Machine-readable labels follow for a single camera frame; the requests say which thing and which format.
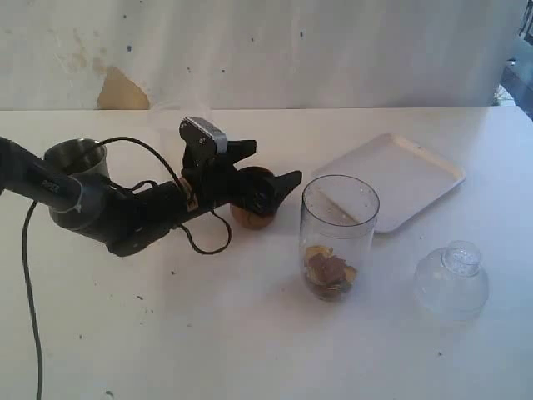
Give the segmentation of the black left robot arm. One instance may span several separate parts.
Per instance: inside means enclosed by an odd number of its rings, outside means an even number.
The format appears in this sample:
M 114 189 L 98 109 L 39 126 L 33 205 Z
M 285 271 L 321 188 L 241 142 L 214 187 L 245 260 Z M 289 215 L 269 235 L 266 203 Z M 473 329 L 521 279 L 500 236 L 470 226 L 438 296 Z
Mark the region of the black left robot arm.
M 103 243 L 119 257 L 138 253 L 225 204 L 266 211 L 263 173 L 234 167 L 255 153 L 255 141 L 230 141 L 220 153 L 197 152 L 192 145 L 187 142 L 181 177 L 173 174 L 171 181 L 141 190 L 122 187 L 100 173 L 66 174 L 3 138 L 1 189 L 47 205 L 59 227 Z

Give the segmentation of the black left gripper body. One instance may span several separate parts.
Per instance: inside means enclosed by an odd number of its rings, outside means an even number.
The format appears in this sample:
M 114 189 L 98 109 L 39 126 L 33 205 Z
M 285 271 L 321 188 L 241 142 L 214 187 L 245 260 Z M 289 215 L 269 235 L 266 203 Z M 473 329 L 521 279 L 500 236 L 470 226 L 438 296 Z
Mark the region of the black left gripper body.
M 182 217 L 198 217 L 226 204 L 258 214 L 257 167 L 236 169 L 228 162 L 200 166 L 183 161 L 181 178 L 187 190 Z

